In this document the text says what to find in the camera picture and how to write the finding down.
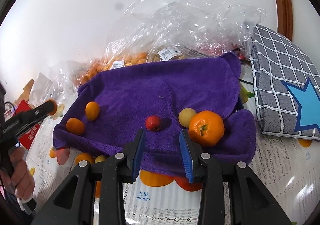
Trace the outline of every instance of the purple towel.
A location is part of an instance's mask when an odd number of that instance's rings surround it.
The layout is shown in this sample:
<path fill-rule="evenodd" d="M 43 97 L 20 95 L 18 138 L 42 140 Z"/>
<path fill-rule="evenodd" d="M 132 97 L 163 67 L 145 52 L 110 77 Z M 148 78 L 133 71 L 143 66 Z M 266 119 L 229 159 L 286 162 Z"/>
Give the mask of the purple towel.
<path fill-rule="evenodd" d="M 146 132 L 141 169 L 168 175 L 184 175 L 178 114 L 184 108 L 210 110 L 223 117 L 226 132 L 205 151 L 220 160 L 249 163 L 255 153 L 256 127 L 251 112 L 232 114 L 239 97 L 241 67 L 233 53 L 210 59 L 146 63 L 101 72 L 78 90 L 79 97 L 53 132 L 56 148 L 72 147 L 93 156 L 114 155 L 134 139 L 145 119 L 161 117 L 164 129 Z M 88 122 L 85 106 L 100 105 L 100 115 Z M 66 131 L 66 122 L 76 117 L 86 126 L 83 136 Z"/>

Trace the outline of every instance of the red package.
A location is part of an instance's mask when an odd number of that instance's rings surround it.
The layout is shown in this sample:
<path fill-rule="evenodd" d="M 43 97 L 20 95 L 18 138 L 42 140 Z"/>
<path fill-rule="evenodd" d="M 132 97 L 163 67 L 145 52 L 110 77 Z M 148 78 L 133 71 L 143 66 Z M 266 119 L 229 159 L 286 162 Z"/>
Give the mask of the red package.
<path fill-rule="evenodd" d="M 29 104 L 25 100 L 22 100 L 16 109 L 16 113 L 18 114 L 19 112 L 26 112 L 28 110 L 31 110 Z M 40 124 L 36 124 L 33 128 L 28 130 L 25 134 L 23 134 L 19 138 L 19 142 L 26 148 L 30 149 L 31 143 L 33 142 L 33 139 L 35 138 L 38 130 L 40 128 Z"/>

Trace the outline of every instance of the white price sticker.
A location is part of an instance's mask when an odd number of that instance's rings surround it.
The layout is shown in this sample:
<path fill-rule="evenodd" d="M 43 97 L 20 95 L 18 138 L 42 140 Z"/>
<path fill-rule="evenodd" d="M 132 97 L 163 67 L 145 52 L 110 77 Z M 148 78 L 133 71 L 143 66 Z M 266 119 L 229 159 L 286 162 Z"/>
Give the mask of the white price sticker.
<path fill-rule="evenodd" d="M 168 61 L 171 58 L 180 55 L 180 53 L 173 47 L 167 47 L 159 51 L 158 55 L 161 57 L 162 61 Z"/>
<path fill-rule="evenodd" d="M 121 68 L 121 67 L 124 67 L 124 61 L 123 60 L 120 60 L 120 61 L 114 61 L 110 70 L 112 69 L 117 69 L 117 68 Z"/>

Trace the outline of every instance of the blue star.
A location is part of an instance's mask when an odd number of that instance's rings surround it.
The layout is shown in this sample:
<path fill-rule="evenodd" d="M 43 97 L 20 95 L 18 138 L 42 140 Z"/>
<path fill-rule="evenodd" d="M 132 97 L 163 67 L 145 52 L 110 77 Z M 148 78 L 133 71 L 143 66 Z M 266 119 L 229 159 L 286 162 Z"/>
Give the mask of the blue star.
<path fill-rule="evenodd" d="M 303 89 L 284 81 L 282 83 L 299 105 L 294 131 L 312 128 L 320 131 L 320 98 L 310 78 Z"/>

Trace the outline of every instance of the human hand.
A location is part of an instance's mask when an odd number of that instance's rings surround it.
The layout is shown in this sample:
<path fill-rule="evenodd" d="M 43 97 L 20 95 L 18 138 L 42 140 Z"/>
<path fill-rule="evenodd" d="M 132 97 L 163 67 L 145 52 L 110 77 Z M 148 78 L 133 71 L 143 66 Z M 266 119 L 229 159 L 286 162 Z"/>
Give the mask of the human hand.
<path fill-rule="evenodd" d="M 28 171 L 23 156 L 24 149 L 21 147 L 16 148 L 9 156 L 10 161 L 16 163 L 12 177 L 10 178 L 4 170 L 0 170 L 0 175 L 5 188 L 15 187 L 15 196 L 27 200 L 35 189 L 35 181 Z"/>

